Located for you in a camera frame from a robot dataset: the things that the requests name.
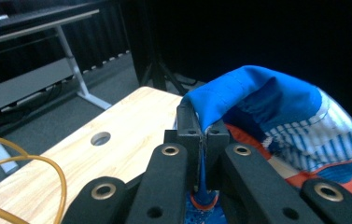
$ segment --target screw hole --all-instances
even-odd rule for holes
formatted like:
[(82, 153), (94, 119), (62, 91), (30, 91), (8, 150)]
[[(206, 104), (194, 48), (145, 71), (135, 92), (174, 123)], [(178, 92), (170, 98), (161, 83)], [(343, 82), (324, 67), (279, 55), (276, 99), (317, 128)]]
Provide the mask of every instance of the screw hole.
[(160, 207), (155, 206), (148, 209), (147, 215), (148, 217), (151, 217), (151, 218), (158, 218), (163, 215), (163, 211)]
[(299, 218), (298, 212), (292, 208), (288, 208), (288, 207), (283, 208), (283, 214), (284, 214), (284, 216), (286, 216), (292, 220), (298, 220), (298, 218)]
[(107, 133), (107, 132), (97, 133), (94, 135), (94, 137), (92, 137), (91, 144), (96, 147), (99, 147), (107, 143), (110, 138), (111, 138), (110, 133)]
[(177, 147), (164, 147), (162, 153), (166, 156), (175, 156), (178, 154), (179, 149)]
[(342, 193), (329, 184), (318, 183), (315, 185), (314, 189), (319, 196), (329, 201), (340, 202), (344, 199)]
[(219, 130), (211, 129), (210, 132), (211, 132), (212, 134), (218, 134), (218, 133), (219, 133)]
[(117, 187), (111, 183), (100, 184), (92, 190), (92, 197), (95, 200), (104, 200), (114, 195)]
[(251, 154), (251, 150), (247, 147), (236, 146), (233, 148), (233, 151), (241, 156), (248, 156)]

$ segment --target desk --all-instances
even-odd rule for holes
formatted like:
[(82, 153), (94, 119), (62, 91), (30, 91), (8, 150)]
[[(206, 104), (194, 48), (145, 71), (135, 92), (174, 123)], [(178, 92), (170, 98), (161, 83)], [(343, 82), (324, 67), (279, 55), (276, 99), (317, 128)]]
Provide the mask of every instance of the desk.
[[(103, 109), (111, 107), (111, 104), (89, 93), (62, 29), (62, 25), (87, 19), (99, 13), (98, 7), (101, 4), (103, 2), (61, 7), (55, 11), (39, 13), (29, 18), (23, 18), (22, 20), (0, 26), (0, 42), (54, 28), (65, 53), (65, 58), (58, 62), (0, 83), (0, 109), (71, 75), (74, 75), (79, 83), (79, 92), (77, 94), (80, 97)], [(9, 154), (0, 145), (0, 160), (8, 157)], [(18, 169), (16, 162), (8, 162), (2, 164), (1, 167), (6, 174), (11, 174)]]
[[(128, 182), (142, 174), (153, 149), (163, 143), (164, 130), (172, 129), (180, 100), (142, 87), (42, 154), (64, 171), (66, 207), (94, 178), (107, 175)], [(110, 140), (93, 146), (91, 139), (101, 132), (110, 133)], [(41, 161), (28, 163), (0, 183), (0, 207), (31, 223), (52, 222), (59, 201), (59, 177)]]

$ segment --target blue fabric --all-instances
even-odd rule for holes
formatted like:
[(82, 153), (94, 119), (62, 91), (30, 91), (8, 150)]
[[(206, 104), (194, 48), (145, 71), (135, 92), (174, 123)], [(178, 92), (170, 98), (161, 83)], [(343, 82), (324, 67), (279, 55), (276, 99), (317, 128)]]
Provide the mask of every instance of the blue fabric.
[(204, 132), (219, 119), (251, 133), (295, 169), (340, 183), (352, 177), (352, 119), (324, 91), (298, 78), (243, 66), (189, 92)]
[(235, 105), (251, 114), (264, 132), (278, 124), (310, 118), (321, 105), (316, 87), (251, 65), (187, 93), (183, 101), (192, 102), (203, 132)]

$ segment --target wooden tabletop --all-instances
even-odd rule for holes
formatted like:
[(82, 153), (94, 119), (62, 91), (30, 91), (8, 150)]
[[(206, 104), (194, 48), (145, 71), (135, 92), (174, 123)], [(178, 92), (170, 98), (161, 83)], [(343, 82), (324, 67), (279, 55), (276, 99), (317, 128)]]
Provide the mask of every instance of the wooden tabletop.
[[(142, 87), (42, 154), (63, 169), (66, 208), (97, 177), (113, 176), (127, 183), (142, 174), (153, 149), (162, 144), (164, 130), (173, 128), (180, 100), (180, 96)], [(110, 133), (110, 140), (92, 145), (98, 133)], [(0, 183), (0, 208), (31, 223), (52, 223), (60, 192), (55, 170), (31, 161)]]

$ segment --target white desk frame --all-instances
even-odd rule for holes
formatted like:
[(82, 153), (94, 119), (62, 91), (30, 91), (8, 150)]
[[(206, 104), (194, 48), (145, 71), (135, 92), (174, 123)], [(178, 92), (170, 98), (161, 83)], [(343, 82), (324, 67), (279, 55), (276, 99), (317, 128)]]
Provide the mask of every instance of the white desk frame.
[[(0, 36), (0, 42), (2, 41), (6, 41), (12, 38), (17, 38), (23, 35), (30, 35), (36, 32), (40, 32), (40, 31), (44, 31), (44, 30), (48, 30), (51, 28), (54, 28), (60, 43), (63, 47), (63, 51), (65, 53), (65, 58), (68, 62), (68, 65), (72, 71), (72, 75), (74, 75), (79, 83), (79, 91), (77, 92), (77, 95), (82, 97), (83, 99), (87, 100), (88, 102), (97, 105), (101, 108), (103, 108), (104, 110), (107, 110), (109, 107), (111, 107), (111, 104), (107, 103), (106, 101), (97, 98), (94, 95), (91, 95), (88, 91), (88, 88), (85, 84), (85, 81), (83, 80), (83, 77), (80, 73), (79, 67), (77, 65), (77, 61), (75, 60), (75, 57), (70, 49), (70, 46), (68, 45), (67, 39), (65, 38), (63, 29), (62, 29), (62, 25), (73, 22), (73, 21), (79, 21), (79, 20), (83, 20), (83, 19), (87, 19), (89, 17), (91, 17), (93, 14), (99, 13), (100, 10), (99, 9), (95, 9), (89, 12), (85, 12), (85, 13), (81, 13), (78, 14), (76, 16), (71, 16), (68, 18), (64, 18), (58, 21), (52, 21), (52, 22), (48, 22), (42, 25), (38, 25), (35, 27), (31, 27), (31, 28), (27, 28), (27, 29), (23, 29), (23, 30), (19, 30), (17, 32), (11, 33), (11, 34), (7, 34), (7, 35), (1, 35)], [(2, 145), (0, 145), (0, 160), (3, 159), (7, 159), (9, 158), (9, 154), (7, 153), (7, 151), (4, 149), (4, 147)], [(7, 175), (10, 175), (12, 173), (14, 173), (17, 169), (18, 169), (18, 164), (14, 161), (12, 162), (7, 162), (5, 164), (1, 165), (2, 169), (4, 170), (4, 172)]]

